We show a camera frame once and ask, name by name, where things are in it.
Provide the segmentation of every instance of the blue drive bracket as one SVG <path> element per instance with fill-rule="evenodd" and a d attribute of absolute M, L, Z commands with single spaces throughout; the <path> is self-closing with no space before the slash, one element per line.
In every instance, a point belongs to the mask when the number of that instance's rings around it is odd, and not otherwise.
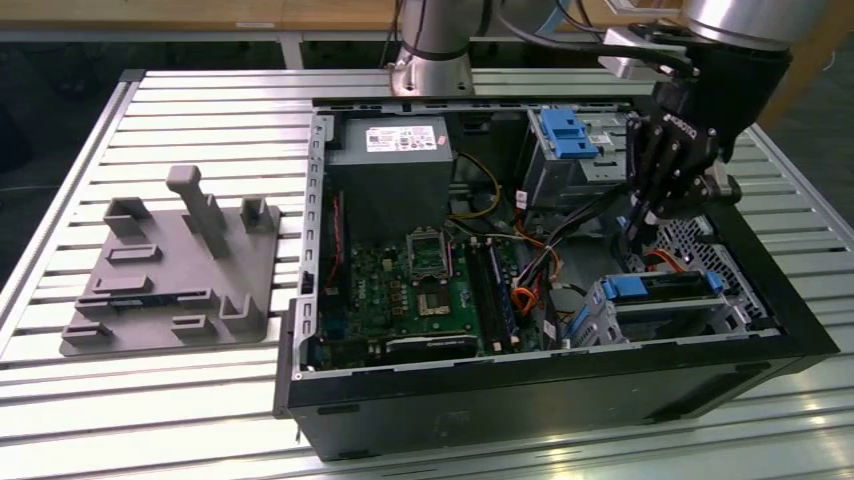
<path fill-rule="evenodd" d="M 555 146 L 555 156 L 563 159 L 597 158 L 599 149 L 587 138 L 585 123 L 570 108 L 541 111 L 543 132 Z"/>

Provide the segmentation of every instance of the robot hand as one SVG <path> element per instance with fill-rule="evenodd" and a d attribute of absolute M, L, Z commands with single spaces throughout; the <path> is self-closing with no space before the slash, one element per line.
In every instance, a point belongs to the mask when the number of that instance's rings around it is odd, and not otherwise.
<path fill-rule="evenodd" d="M 629 246 L 655 240 L 662 220 L 691 218 L 710 203 L 733 205 L 742 192 L 726 174 L 721 139 L 663 110 L 633 117 L 626 130 L 626 181 L 631 189 Z"/>

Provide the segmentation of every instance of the aluminum extrusion table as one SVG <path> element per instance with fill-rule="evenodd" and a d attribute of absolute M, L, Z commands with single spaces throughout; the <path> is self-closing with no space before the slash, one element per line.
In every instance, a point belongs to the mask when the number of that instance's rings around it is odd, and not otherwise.
<path fill-rule="evenodd" d="M 597 70 L 479 70 L 475 83 L 486 96 L 607 97 L 651 88 Z M 854 235 L 756 127 L 732 163 L 740 209 L 844 353 L 699 419 L 323 464 L 295 423 L 270 417 L 280 314 L 258 345 L 64 358 L 60 330 L 107 236 L 107 201 L 135 195 L 152 209 L 176 207 L 162 181 L 175 163 L 199 165 L 222 206 L 264 194 L 283 210 L 271 310 L 287 309 L 313 99 L 343 95 L 389 96 L 387 74 L 148 72 L 119 84 L 0 295 L 0 479 L 852 474 Z"/>

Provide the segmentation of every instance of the expansion slot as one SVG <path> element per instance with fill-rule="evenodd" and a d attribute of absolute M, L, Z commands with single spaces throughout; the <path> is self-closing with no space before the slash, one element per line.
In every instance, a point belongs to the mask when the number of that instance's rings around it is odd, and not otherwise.
<path fill-rule="evenodd" d="M 515 329 L 513 308 L 507 310 L 502 293 L 507 294 L 501 275 L 501 265 L 494 256 L 493 245 L 474 243 L 466 247 L 466 263 L 471 282 L 471 292 L 478 307 L 481 331 L 486 349 L 495 353 L 507 351 L 514 342 L 509 325 Z"/>

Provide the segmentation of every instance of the mesh panel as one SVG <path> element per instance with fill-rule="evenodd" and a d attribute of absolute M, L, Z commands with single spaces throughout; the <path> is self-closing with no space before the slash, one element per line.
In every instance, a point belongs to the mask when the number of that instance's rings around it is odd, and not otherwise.
<path fill-rule="evenodd" d="M 760 301 L 748 280 L 741 274 L 736 261 L 726 248 L 698 240 L 702 235 L 714 233 L 705 218 L 674 220 L 658 229 L 658 239 L 651 248 L 662 248 L 685 262 L 689 270 L 715 272 L 724 280 L 726 295 L 733 303 L 742 307 L 750 318 L 768 317 L 765 306 Z M 627 259 L 629 267 L 638 272 L 645 270 L 639 257 Z"/>

